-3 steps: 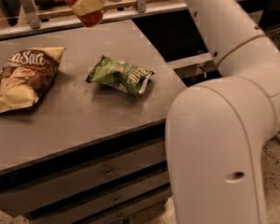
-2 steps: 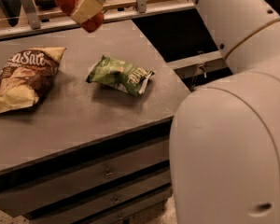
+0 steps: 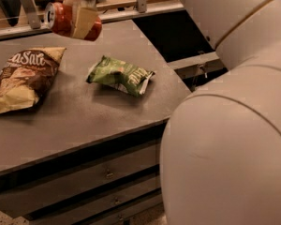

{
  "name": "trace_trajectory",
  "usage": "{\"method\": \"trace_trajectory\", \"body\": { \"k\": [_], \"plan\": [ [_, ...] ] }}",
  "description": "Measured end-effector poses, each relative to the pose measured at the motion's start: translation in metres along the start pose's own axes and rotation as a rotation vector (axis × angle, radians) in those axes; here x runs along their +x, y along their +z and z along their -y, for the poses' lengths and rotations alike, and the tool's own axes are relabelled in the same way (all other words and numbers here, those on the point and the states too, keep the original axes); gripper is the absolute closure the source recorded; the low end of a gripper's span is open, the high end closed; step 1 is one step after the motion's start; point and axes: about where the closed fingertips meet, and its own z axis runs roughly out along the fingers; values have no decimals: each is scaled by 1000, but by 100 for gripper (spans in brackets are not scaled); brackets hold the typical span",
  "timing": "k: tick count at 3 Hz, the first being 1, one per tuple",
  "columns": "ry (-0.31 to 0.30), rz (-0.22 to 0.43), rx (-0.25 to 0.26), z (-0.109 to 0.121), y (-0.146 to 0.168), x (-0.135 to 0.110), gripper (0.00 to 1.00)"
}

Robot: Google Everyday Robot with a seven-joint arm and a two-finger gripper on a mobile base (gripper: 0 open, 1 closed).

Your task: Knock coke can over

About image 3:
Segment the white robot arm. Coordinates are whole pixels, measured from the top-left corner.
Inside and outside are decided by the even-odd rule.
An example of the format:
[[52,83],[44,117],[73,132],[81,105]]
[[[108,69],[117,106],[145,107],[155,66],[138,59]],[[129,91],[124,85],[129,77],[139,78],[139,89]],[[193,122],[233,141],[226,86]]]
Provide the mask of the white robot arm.
[[170,117],[168,225],[281,225],[281,0],[180,0],[228,69]]

